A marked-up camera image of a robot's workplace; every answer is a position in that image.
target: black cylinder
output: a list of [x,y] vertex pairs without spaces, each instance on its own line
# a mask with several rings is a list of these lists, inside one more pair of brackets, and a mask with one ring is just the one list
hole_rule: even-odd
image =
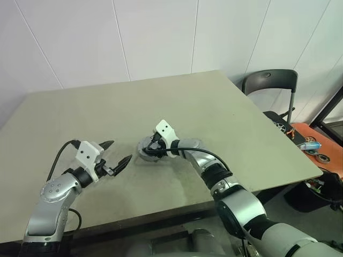
[[327,205],[342,204],[343,186],[339,176],[336,173],[325,173],[318,179],[324,182],[320,194],[301,182],[284,195],[286,202],[303,213]]
[[70,173],[72,173],[74,177],[80,182],[82,188],[85,188],[91,182],[93,182],[92,177],[82,167],[78,167]]
[[212,164],[202,173],[202,179],[208,189],[211,189],[217,182],[229,176],[232,176],[232,172],[225,169],[220,163]]

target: white wall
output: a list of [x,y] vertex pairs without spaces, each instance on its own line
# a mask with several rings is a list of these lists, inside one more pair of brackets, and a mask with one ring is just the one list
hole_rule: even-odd
[[[27,92],[213,69],[233,82],[299,73],[293,121],[309,121],[343,74],[342,0],[0,0],[0,126]],[[289,93],[262,90],[261,110]]]

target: gray table surface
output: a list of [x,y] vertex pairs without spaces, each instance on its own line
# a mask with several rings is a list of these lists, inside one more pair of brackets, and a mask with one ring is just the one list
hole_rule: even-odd
[[[0,242],[20,240],[40,188],[66,141],[114,140],[105,158],[117,177],[83,190],[73,208],[83,228],[211,200],[195,170],[180,158],[147,163],[137,143],[165,119],[180,138],[200,138],[246,189],[263,190],[322,172],[219,71],[30,94],[0,130]],[[53,177],[76,167],[62,154]],[[77,225],[70,214],[69,229]]]

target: floor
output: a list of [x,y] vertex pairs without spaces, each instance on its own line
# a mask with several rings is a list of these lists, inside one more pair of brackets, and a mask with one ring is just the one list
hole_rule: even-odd
[[337,134],[343,137],[343,122],[334,122],[328,124]]
[[[284,189],[280,194],[274,197],[265,205],[268,217],[271,220],[288,223],[303,232],[315,237],[317,240],[343,242],[343,212],[334,211],[329,206],[312,211],[310,213],[301,213],[289,206],[283,195],[290,190],[292,185]],[[227,256],[236,256],[237,248],[240,246],[240,240],[230,236],[218,217],[197,220],[180,226],[175,226],[161,231],[142,233],[130,238],[117,239],[105,243],[94,244],[91,246],[75,249],[73,256],[126,256],[130,245],[134,242],[142,242],[152,238],[163,237],[171,233],[184,233],[187,230],[191,233],[194,229],[206,229],[210,231],[217,241],[221,244]],[[186,239],[175,239],[168,243],[159,244],[155,247],[155,253],[180,252],[187,250],[188,243]]]

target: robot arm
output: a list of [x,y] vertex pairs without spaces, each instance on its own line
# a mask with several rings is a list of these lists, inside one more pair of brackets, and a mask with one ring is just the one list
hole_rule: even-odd
[[112,143],[80,142],[76,159],[81,167],[67,169],[58,178],[47,181],[28,221],[19,256],[54,256],[58,252],[69,207],[82,188],[105,175],[116,176],[132,157],[125,157],[115,168],[107,167],[102,155]]
[[138,152],[147,161],[165,155],[188,160],[210,190],[226,230],[247,239],[263,257],[343,256],[290,225],[268,219],[260,201],[238,182],[224,161],[208,152],[201,140],[180,140],[165,120],[152,137],[139,143]]

